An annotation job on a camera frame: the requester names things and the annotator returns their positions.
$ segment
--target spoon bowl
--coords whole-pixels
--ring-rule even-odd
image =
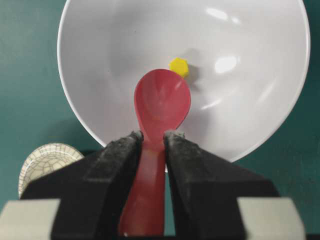
[[[144,75],[134,92],[135,113],[144,139],[162,143],[164,132],[183,122],[190,104],[189,87],[177,73],[155,69]]]
[[[137,173],[118,225],[121,236],[159,236],[164,232],[166,130],[175,130],[190,109],[191,95],[177,73],[155,69],[134,91],[134,107],[144,142]]]

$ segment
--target yellow hexagonal object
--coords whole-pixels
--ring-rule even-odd
[[[170,70],[179,74],[181,77],[185,78],[189,74],[189,68],[187,60],[180,57],[176,57],[169,64]]]

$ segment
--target plastic spoon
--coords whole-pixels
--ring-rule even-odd
[[[173,71],[152,70],[136,85],[134,107],[144,142],[137,173],[118,225],[119,235],[163,235],[163,136],[166,130],[175,130],[183,122],[190,104],[186,81]]]

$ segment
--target green tabletop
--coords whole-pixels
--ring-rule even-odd
[[[320,233],[320,1],[304,1],[311,31],[307,79],[292,113],[261,147],[238,160],[270,178],[291,197],[308,233]],[[21,166],[52,142],[82,153],[101,146],[86,132],[64,95],[57,66],[57,34],[65,0],[0,0],[0,209],[18,198]],[[166,189],[165,232],[174,233]]]

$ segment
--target spoon handle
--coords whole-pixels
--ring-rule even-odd
[[[139,166],[123,208],[120,236],[161,236],[164,234],[165,150],[142,145]]]

